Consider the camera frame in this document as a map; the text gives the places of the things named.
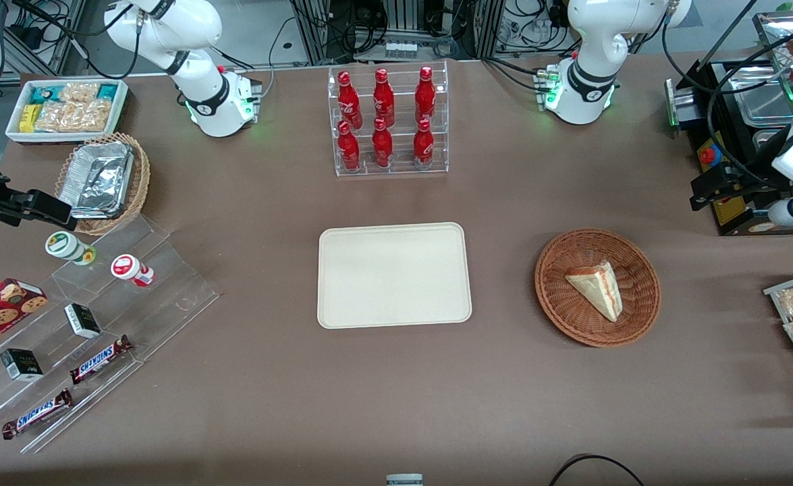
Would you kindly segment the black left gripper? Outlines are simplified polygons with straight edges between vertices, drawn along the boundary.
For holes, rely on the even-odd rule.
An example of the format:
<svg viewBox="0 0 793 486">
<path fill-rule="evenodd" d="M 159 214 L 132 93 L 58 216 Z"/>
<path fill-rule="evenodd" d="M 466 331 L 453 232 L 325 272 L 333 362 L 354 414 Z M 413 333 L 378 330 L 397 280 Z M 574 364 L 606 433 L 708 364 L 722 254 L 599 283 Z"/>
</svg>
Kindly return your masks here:
<svg viewBox="0 0 793 486">
<path fill-rule="evenodd" d="M 775 192 L 775 184 L 760 178 L 744 164 L 720 160 L 690 182 L 690 209 L 701 211 L 710 203 L 724 204 L 736 197 Z"/>
</svg>

